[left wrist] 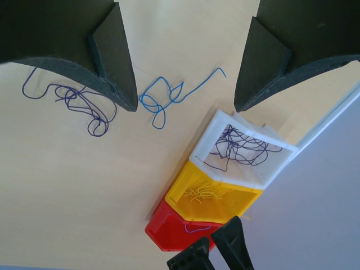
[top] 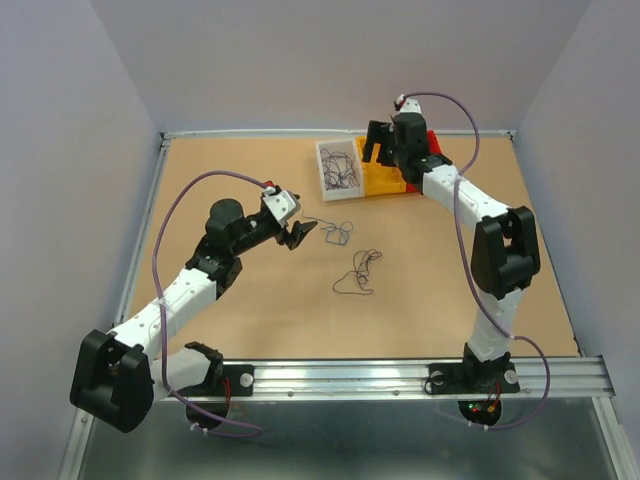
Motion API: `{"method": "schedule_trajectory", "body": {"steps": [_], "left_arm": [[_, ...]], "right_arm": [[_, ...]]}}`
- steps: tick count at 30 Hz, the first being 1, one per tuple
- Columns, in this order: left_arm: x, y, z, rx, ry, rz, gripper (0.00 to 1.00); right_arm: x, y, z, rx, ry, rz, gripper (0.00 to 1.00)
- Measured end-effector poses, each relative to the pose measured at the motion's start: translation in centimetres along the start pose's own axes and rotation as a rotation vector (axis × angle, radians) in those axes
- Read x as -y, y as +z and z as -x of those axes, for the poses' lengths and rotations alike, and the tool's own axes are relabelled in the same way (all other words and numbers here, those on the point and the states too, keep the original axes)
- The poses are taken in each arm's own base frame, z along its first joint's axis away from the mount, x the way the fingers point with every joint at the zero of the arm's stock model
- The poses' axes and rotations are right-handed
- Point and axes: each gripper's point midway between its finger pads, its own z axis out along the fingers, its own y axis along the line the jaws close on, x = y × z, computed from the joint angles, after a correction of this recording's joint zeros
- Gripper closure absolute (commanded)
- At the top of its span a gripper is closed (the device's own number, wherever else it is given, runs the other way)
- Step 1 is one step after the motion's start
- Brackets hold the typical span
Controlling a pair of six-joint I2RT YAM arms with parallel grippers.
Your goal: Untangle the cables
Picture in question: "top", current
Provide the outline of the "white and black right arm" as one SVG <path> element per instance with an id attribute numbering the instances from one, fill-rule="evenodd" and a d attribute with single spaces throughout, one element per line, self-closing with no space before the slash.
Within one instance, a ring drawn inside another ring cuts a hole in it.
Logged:
<path id="1" fill-rule="evenodd" d="M 540 270 L 533 212 L 501 203 L 464 179 L 449 158 L 432 148 L 419 113 L 370 121 L 362 159 L 398 170 L 406 183 L 449 210 L 456 228 L 468 227 L 473 234 L 471 252 L 461 254 L 478 305 L 473 332 L 461 360 L 430 365 L 426 392 L 518 392 L 509 343 L 518 304 Z"/>

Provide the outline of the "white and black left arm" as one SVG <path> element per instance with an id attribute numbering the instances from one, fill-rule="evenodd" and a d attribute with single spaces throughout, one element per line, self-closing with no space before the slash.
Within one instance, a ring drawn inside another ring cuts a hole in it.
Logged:
<path id="1" fill-rule="evenodd" d="M 190 387 L 215 392 L 222 384 L 221 354 L 191 342 L 170 355 L 168 341 L 233 285 L 242 254 L 268 240 L 290 250 L 300 245 L 316 223 L 295 220 L 299 209 L 298 195 L 279 187 L 264 189 L 260 208 L 251 215 L 235 199 L 216 201 L 203 237 L 176 278 L 129 320 L 84 337 L 71 404 L 128 433 L 168 396 Z"/>

